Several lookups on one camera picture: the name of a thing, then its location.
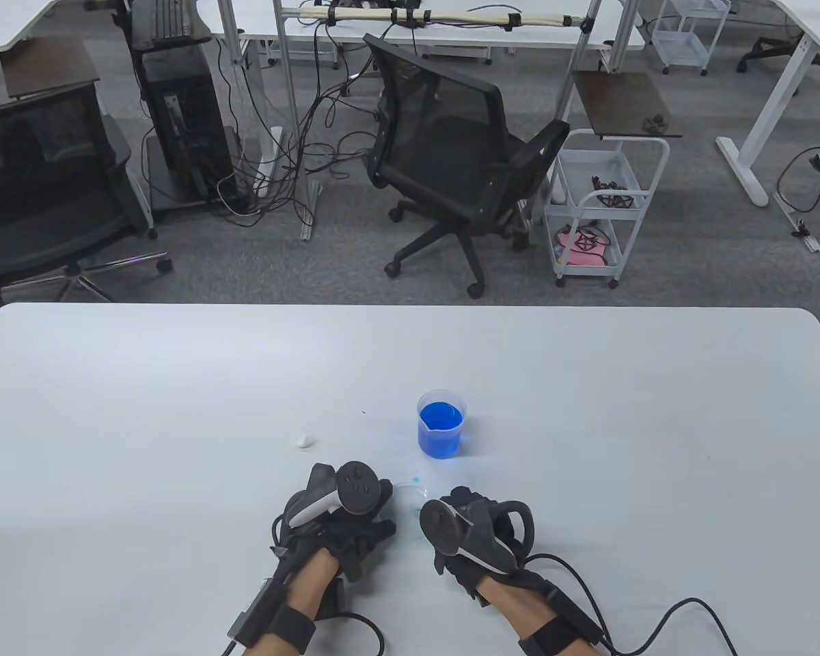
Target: chair armrest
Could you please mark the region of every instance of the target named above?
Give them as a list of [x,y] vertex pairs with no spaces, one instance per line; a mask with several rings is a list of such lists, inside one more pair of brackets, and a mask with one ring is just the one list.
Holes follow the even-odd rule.
[[544,129],[538,132],[531,141],[513,154],[510,158],[510,165],[520,169],[525,168],[525,166],[532,163],[532,159],[534,159],[535,156],[541,153],[541,150],[557,142],[556,150],[558,151],[562,147],[562,144],[565,143],[570,131],[570,125],[554,118],[553,121],[548,122],[547,125],[544,126]]

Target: hand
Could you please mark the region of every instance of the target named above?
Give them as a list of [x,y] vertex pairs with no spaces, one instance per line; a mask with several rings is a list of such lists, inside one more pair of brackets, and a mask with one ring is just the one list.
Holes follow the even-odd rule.
[[[488,499],[479,493],[472,493],[467,487],[454,488],[450,494],[441,497],[441,501],[445,501],[453,507],[466,506],[472,501],[478,500],[487,501],[493,508],[497,506],[497,501]],[[435,569],[438,574],[442,575],[444,569],[450,572],[467,593],[474,599],[479,600],[482,606],[489,604],[489,601],[485,599],[481,590],[479,590],[481,582],[486,577],[511,588],[523,588],[524,590],[539,592],[544,597],[547,596],[553,590],[554,585],[541,575],[523,568],[528,553],[525,553],[522,543],[517,540],[510,517],[507,515],[495,516],[492,519],[492,528],[495,537],[501,540],[516,557],[519,568],[515,572],[510,575],[501,575],[464,556],[445,556],[443,553],[435,552]]]
[[395,535],[393,521],[374,520],[392,496],[391,481],[382,478],[379,485],[379,501],[364,515],[352,515],[339,508],[294,530],[283,524],[279,546],[273,550],[279,556],[273,577],[285,580],[300,571],[319,549],[326,549],[340,563],[338,574],[344,572],[351,582],[361,578],[362,560],[379,543]]

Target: blue liquid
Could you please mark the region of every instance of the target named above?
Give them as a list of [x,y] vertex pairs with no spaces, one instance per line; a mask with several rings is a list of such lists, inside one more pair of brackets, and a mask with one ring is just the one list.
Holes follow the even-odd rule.
[[459,450],[459,438],[462,437],[462,431],[458,428],[462,424],[462,413],[450,403],[438,400],[423,407],[419,416],[432,431],[444,431],[432,433],[420,426],[419,446],[422,450],[436,459],[456,455]]

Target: computer tower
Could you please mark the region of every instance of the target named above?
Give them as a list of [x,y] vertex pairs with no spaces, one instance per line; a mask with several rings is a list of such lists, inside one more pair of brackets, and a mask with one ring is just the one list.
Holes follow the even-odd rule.
[[201,46],[142,53],[143,99],[154,123],[167,168],[185,200],[218,200],[236,194],[228,138],[222,125],[210,66]]

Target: pink object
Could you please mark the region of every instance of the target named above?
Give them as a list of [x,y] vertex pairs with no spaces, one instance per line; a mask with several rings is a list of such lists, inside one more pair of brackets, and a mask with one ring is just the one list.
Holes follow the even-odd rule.
[[[569,236],[567,232],[559,232],[556,235],[559,239],[559,244],[561,244],[561,249],[557,249],[561,251],[559,253],[559,257],[557,258],[559,262],[562,262],[563,253],[565,251],[565,245],[569,242]],[[589,249],[580,250],[578,246],[578,241],[581,241],[584,244],[589,244],[589,238],[584,238],[579,232],[575,235],[575,243],[573,243],[573,248],[571,250],[571,254],[569,256],[569,266],[576,266],[576,267],[606,267],[607,262],[604,259],[604,249],[606,249],[607,245],[602,243],[601,240],[598,238],[595,239],[594,246],[589,247]]]

